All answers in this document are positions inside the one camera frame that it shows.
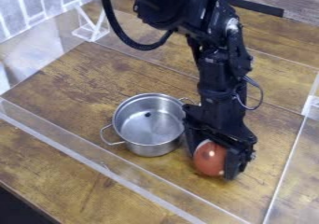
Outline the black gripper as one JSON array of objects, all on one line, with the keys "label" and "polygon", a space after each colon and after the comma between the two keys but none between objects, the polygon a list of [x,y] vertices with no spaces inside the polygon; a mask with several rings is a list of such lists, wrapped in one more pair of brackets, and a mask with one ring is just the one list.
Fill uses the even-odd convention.
[{"label": "black gripper", "polygon": [[228,149],[225,179],[236,180],[254,159],[258,138],[245,123],[249,110],[246,91],[201,91],[201,104],[183,106],[186,142],[194,155],[210,139]]}]

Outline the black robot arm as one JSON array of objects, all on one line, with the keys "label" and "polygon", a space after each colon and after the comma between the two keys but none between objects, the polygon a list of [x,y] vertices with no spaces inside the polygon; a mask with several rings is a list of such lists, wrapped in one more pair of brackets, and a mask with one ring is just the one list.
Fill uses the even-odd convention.
[{"label": "black robot arm", "polygon": [[190,151],[200,151],[204,142],[221,148],[210,165],[213,175],[233,180],[253,160],[258,138],[245,124],[248,77],[253,59],[246,50],[244,28],[228,0],[135,0],[138,17],[166,34],[153,44],[141,44],[126,34],[118,22],[111,0],[103,9],[111,27],[127,46],[139,50],[161,47],[171,34],[186,35],[200,71],[201,103],[186,105],[183,120]]}]

